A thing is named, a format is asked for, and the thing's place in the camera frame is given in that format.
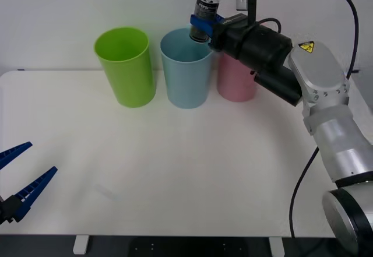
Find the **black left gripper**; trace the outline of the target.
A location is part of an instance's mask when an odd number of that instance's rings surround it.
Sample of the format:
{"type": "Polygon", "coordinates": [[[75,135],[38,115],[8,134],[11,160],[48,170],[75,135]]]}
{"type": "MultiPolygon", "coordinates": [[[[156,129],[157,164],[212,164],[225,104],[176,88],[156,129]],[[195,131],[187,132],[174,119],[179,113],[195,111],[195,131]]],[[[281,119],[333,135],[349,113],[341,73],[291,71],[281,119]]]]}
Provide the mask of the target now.
{"type": "MultiPolygon", "coordinates": [[[[26,142],[0,152],[0,169],[3,169],[32,145],[31,142],[26,142]]],[[[14,220],[21,221],[57,171],[56,167],[52,167],[18,193],[11,195],[6,200],[1,198],[1,224],[5,221],[8,223],[14,220]]]]}

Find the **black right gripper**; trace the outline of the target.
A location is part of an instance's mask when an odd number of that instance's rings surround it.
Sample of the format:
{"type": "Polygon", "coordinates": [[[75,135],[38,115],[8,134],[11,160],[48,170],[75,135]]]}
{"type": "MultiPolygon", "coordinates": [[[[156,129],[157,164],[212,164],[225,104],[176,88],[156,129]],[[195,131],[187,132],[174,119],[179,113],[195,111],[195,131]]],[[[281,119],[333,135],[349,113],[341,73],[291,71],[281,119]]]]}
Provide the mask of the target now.
{"type": "Polygon", "coordinates": [[[218,13],[212,20],[192,14],[189,36],[193,41],[207,41],[213,51],[224,52],[236,60],[250,60],[252,55],[245,48],[249,28],[248,16],[238,13],[227,18],[218,13]]]}

